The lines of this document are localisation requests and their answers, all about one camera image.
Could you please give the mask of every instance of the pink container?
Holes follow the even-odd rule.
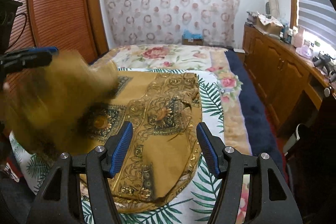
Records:
[[[299,32],[294,36],[294,43],[293,46],[295,48],[301,48],[303,46],[303,42],[305,39],[303,38],[303,34],[305,33],[305,29],[299,27]]]

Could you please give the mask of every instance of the mustard yellow cloth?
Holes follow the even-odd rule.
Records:
[[[79,54],[65,52],[33,70],[21,87],[7,121],[18,142],[49,164],[65,151],[89,152],[132,122],[124,164],[109,180],[120,212],[161,207],[191,181],[202,120],[195,74],[118,72],[113,62],[93,70]]]

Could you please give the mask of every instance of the metal screw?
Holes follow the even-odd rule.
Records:
[[[269,159],[269,155],[267,153],[261,153],[261,157],[264,159],[264,160],[268,160]]]
[[[96,150],[97,152],[103,152],[103,151],[105,150],[105,147],[104,147],[103,145],[98,145],[98,146],[95,148],[95,150]]]
[[[67,157],[69,157],[69,153],[68,152],[64,152],[61,154],[61,159],[66,159]]]
[[[227,146],[225,148],[225,151],[228,152],[228,153],[233,153],[235,151],[235,149],[233,147],[231,147],[231,146]]]

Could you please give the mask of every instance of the wooden wardrobe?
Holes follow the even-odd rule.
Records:
[[[10,48],[55,46],[59,50],[77,50],[87,63],[93,62],[109,48],[102,22],[99,0],[16,0],[23,3],[17,13],[28,16],[26,28]],[[14,21],[9,44],[17,39],[24,17]],[[9,75],[11,90],[29,70]]]

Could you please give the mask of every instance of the floral bedsheet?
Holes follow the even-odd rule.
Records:
[[[226,145],[251,155],[238,100],[242,83],[230,70],[225,48],[186,45],[132,45],[112,49],[93,67],[113,60],[120,68],[203,70],[213,73],[220,88]]]

